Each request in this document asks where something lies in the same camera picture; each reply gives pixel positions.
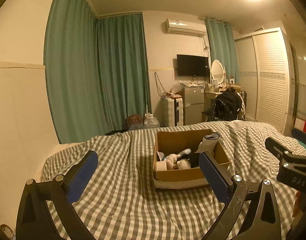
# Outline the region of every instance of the screw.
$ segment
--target screw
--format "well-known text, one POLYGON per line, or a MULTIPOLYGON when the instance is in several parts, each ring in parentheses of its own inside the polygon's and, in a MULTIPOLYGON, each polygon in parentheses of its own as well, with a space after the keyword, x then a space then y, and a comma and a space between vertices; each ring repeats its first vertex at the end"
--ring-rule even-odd
POLYGON ((234 179, 235 181, 241 181, 241 180, 242 180, 242 177, 241 177, 240 175, 234 175, 234 176, 233 176, 233 179, 234 179))
POLYGON ((270 185, 270 183, 271 183, 268 179, 264 179, 263 182, 264 182, 265 185, 270 185))
POLYGON ((33 183, 33 179, 28 179, 27 181, 26 181, 26 184, 27 185, 31 185, 33 183))
POLYGON ((64 179, 64 176, 63 176, 63 175, 57 175, 57 176, 55 177, 55 180, 56 180, 56 181, 63 181, 63 179, 64 179))

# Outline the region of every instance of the window curtain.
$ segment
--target window curtain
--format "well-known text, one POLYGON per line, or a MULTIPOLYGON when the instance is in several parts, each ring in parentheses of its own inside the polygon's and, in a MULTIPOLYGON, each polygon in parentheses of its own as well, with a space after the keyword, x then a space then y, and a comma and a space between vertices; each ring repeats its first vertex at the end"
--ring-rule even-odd
POLYGON ((53 0, 44 64, 60 143, 120 130, 150 105, 141 14, 97 19, 86 0, 53 0))
POLYGON ((146 111, 147 62, 142 14, 98 19, 98 71, 115 130, 125 118, 146 111))
POLYGON ((205 24, 210 42, 211 61, 219 60, 225 68, 226 78, 229 80, 230 76, 233 76, 235 83, 239 83, 236 46, 230 23, 218 23, 216 19, 207 18, 205 24))

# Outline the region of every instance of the picture frame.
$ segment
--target picture frame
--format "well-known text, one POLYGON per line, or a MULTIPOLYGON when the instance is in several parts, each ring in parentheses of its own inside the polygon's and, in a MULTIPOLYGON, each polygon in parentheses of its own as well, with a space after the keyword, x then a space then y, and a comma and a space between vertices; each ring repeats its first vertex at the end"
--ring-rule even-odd
POLYGON ((213 85, 214 87, 218 87, 218 86, 219 86, 218 80, 217 80, 217 79, 212 79, 212 85, 213 85))

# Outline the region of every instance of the wardrobe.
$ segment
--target wardrobe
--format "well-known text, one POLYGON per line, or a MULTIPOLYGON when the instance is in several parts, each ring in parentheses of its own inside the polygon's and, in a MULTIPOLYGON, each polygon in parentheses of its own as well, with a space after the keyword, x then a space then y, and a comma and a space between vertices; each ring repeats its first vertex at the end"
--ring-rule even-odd
POLYGON ((241 90, 247 92, 246 120, 266 122, 289 133, 294 104, 294 66, 281 28, 235 40, 241 90))

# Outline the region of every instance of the ceiling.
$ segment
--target ceiling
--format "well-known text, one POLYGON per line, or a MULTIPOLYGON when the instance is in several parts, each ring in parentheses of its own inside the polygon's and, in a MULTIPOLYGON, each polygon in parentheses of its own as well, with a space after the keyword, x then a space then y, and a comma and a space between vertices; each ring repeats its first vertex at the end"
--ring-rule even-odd
POLYGON ((289 0, 88 0, 88 3, 98 17, 129 11, 171 11, 215 17, 230 22, 240 32, 278 20, 295 32, 306 31, 289 0))

